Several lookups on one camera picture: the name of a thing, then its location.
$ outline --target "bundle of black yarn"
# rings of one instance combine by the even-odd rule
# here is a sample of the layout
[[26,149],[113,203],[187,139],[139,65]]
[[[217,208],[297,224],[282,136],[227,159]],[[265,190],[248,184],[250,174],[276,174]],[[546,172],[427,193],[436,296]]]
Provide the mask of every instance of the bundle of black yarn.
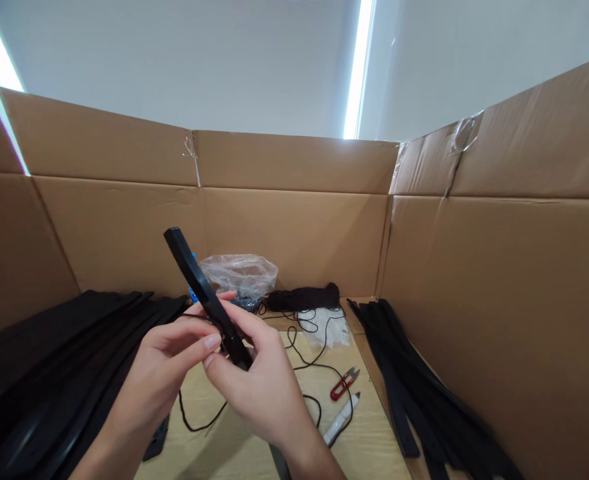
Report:
[[339,308],[339,287],[330,282],[325,288],[302,287],[275,290],[264,300],[265,307],[275,312],[306,311],[318,308]]

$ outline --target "clear plastic bag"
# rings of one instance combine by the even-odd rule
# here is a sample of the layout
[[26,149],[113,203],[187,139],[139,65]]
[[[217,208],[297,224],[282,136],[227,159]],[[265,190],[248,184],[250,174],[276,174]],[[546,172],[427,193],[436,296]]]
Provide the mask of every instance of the clear plastic bag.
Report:
[[259,255],[212,255],[199,262],[210,283],[217,285],[217,293],[236,290],[236,303],[254,311],[259,301],[275,289],[279,269]]

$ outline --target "wrist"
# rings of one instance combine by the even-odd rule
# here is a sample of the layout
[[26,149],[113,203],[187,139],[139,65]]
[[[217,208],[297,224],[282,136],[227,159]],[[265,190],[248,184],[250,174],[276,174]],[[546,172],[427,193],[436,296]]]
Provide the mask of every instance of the wrist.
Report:
[[325,442],[312,419],[292,427],[289,436],[279,443],[277,447],[283,453],[287,463],[296,465],[298,469],[313,465],[318,450],[325,447]]

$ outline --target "pen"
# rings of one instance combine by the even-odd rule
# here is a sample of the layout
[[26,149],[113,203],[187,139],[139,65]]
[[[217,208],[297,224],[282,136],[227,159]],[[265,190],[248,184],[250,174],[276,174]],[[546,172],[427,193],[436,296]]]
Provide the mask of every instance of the pen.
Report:
[[[356,404],[359,403],[359,397],[361,396],[361,392],[357,392],[352,396],[352,409],[356,407]],[[323,435],[323,440],[326,442],[326,445],[330,445],[330,442],[334,439],[336,434],[339,432],[345,421],[350,417],[350,399],[346,402],[346,405],[341,409],[341,412],[336,416],[336,419],[332,422],[332,425],[326,433]]]

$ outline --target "black string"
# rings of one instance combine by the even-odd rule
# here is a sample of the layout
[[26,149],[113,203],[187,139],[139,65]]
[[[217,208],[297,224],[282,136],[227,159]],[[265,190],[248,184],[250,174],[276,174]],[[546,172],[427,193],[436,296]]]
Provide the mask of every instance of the black string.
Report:
[[[341,310],[343,312],[343,315],[341,317],[329,317],[328,318],[328,321],[326,322],[326,328],[324,330],[325,335],[324,335],[324,340],[323,340],[323,348],[321,349],[319,354],[314,358],[314,360],[312,360],[311,362],[305,361],[303,358],[303,355],[301,355],[301,352],[299,350],[297,350],[295,347],[296,332],[297,332],[296,327],[288,327],[288,331],[287,331],[288,340],[290,341],[290,345],[286,348],[292,347],[294,349],[294,351],[296,351],[296,354],[299,356],[301,361],[306,364],[306,365],[303,365],[302,367],[295,367],[293,370],[303,370],[308,367],[324,367],[324,368],[330,369],[330,370],[334,371],[339,376],[341,383],[343,383],[343,385],[346,387],[346,390],[348,391],[348,400],[350,401],[350,418],[348,418],[348,421],[345,423],[345,425],[343,425],[343,427],[341,427],[341,429],[336,433],[336,435],[334,436],[334,438],[332,439],[332,441],[328,445],[328,448],[332,448],[332,446],[334,445],[334,442],[339,438],[339,435],[341,435],[341,433],[346,428],[348,428],[348,425],[350,425],[350,422],[352,421],[352,415],[354,414],[354,405],[352,404],[352,394],[350,393],[350,387],[348,387],[348,383],[344,380],[343,375],[341,375],[341,373],[339,373],[339,370],[337,370],[336,368],[334,368],[330,365],[324,365],[323,363],[316,362],[317,360],[319,360],[319,357],[321,357],[321,355],[323,355],[323,352],[326,349],[326,346],[328,344],[328,324],[330,323],[330,320],[342,319],[342,318],[346,317],[346,313],[344,312],[342,307],[339,307],[337,310],[332,310],[332,311],[339,311],[339,310]],[[293,338],[290,338],[291,331],[294,331]]]
[[[330,445],[328,445],[328,448],[332,448],[332,446],[334,445],[334,442],[339,438],[339,435],[341,435],[341,433],[348,427],[348,425],[350,425],[350,422],[352,421],[352,415],[354,413],[354,405],[352,404],[352,395],[350,394],[350,387],[348,387],[348,383],[344,380],[343,375],[341,375],[341,373],[339,373],[339,370],[335,369],[334,367],[330,366],[330,365],[325,365],[323,363],[317,363],[316,361],[319,360],[319,358],[321,357],[321,355],[323,355],[323,352],[326,349],[326,346],[328,345],[328,325],[330,324],[330,320],[335,320],[335,319],[342,319],[346,317],[346,313],[343,310],[342,307],[339,307],[338,309],[330,309],[330,311],[342,311],[343,315],[340,317],[329,317],[328,321],[326,322],[326,327],[324,329],[324,340],[323,340],[323,347],[321,349],[321,351],[319,352],[319,354],[314,358],[314,360],[312,360],[311,362],[306,361],[303,358],[303,355],[301,355],[301,352],[295,347],[295,341],[296,341],[296,332],[298,331],[296,329],[295,326],[290,326],[288,327],[288,331],[287,331],[287,336],[288,336],[288,340],[290,341],[290,345],[288,345],[286,348],[292,348],[294,349],[294,351],[296,351],[296,354],[299,356],[299,358],[301,359],[301,361],[303,363],[305,363],[305,365],[301,366],[301,367],[295,367],[293,368],[293,370],[303,370],[306,369],[308,367],[324,367],[327,369],[330,369],[332,371],[334,371],[340,379],[340,382],[343,383],[343,385],[346,387],[346,390],[348,391],[348,400],[350,401],[350,417],[348,418],[348,421],[345,423],[345,425],[343,425],[343,427],[341,427],[341,429],[339,430],[339,432],[337,432],[337,434],[334,436],[334,438],[332,439],[332,441],[330,442]],[[257,310],[257,315],[263,315],[266,313],[266,307],[265,307],[265,303],[262,301],[261,304],[259,305],[259,309]],[[180,315],[181,317],[194,317],[194,318],[199,318],[199,319],[203,319],[203,320],[207,320],[210,321],[210,319],[208,317],[205,317],[203,315],[194,315],[192,313],[183,313]],[[292,321],[296,321],[299,324],[299,327],[306,332],[309,333],[314,333],[317,332],[319,330],[319,326],[313,322],[312,320],[316,317],[316,310],[314,310],[314,315],[310,318],[310,319],[299,319],[298,318],[298,314],[297,312],[292,312],[290,316],[287,315],[287,313],[282,313],[282,315],[275,315],[274,317],[263,317],[263,319],[276,319],[276,318],[286,318],[288,320],[292,320]],[[315,327],[316,330],[306,330],[305,328],[303,328],[303,326],[301,325],[302,321],[306,321],[309,323],[312,323]],[[294,331],[294,337],[290,338],[290,332]],[[310,399],[312,401],[314,401],[316,403],[316,406],[319,408],[319,416],[317,417],[316,420],[316,428],[319,428],[319,425],[321,424],[321,404],[319,403],[319,400],[317,400],[316,398],[314,398],[311,395],[303,395],[305,398]],[[201,430],[205,430],[206,428],[210,427],[218,418],[219,415],[221,415],[221,412],[223,411],[223,409],[226,407],[228,403],[225,402],[221,408],[219,409],[219,412],[215,415],[215,418],[213,418],[212,420],[210,420],[210,422],[207,425],[204,425],[203,427],[198,427],[198,428],[192,428],[190,426],[190,424],[188,423],[188,420],[186,419],[186,413],[185,410],[183,408],[183,397],[181,395],[181,389],[179,389],[179,408],[181,409],[181,417],[183,418],[183,423],[184,425],[186,425],[186,428],[191,431],[191,432],[198,432]]]
[[228,405],[228,402],[224,402],[224,404],[221,405],[219,412],[217,412],[215,418],[210,420],[210,423],[208,423],[208,425],[204,425],[203,427],[192,428],[190,426],[190,423],[188,423],[188,420],[186,419],[186,412],[183,409],[183,397],[181,396],[181,389],[179,389],[179,408],[181,409],[181,417],[183,418],[183,423],[184,425],[186,425],[186,428],[193,433],[205,430],[206,428],[210,427],[219,418],[219,415],[221,415],[221,412],[223,412],[223,409],[226,407],[226,405]]
[[319,428],[319,424],[321,423],[321,404],[319,403],[319,400],[317,400],[316,398],[314,398],[311,395],[306,395],[304,393],[304,398],[309,398],[310,400],[312,400],[313,402],[316,403],[317,408],[319,408],[319,416],[316,418],[316,428]]

